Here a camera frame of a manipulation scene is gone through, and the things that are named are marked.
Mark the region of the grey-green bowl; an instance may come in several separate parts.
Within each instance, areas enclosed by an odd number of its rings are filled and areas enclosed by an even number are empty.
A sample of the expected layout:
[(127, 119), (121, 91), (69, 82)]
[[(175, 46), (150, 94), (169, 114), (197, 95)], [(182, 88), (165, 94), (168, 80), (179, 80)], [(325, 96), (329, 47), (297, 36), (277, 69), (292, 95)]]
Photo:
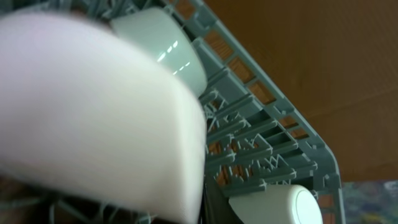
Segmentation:
[(200, 96), (207, 88), (203, 64), (187, 34), (159, 7), (111, 19), (110, 27), (122, 39), (139, 45), (158, 63)]

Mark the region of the pink bowl with rice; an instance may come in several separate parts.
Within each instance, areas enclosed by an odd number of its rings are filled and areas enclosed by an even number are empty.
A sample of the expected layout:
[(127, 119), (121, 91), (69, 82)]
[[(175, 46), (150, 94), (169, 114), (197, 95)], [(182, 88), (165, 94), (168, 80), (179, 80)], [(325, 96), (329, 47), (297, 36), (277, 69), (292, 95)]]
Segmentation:
[(172, 72), (92, 22), (1, 19), (1, 172), (196, 223), (206, 121)]

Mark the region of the small white cup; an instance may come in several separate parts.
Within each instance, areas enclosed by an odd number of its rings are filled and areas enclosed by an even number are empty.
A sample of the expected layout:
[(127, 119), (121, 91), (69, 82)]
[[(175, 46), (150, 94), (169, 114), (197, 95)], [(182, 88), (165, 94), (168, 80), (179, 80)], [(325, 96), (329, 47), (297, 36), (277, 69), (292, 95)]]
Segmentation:
[(268, 185), (265, 191), (231, 197), (245, 224), (322, 224), (317, 200), (301, 185)]

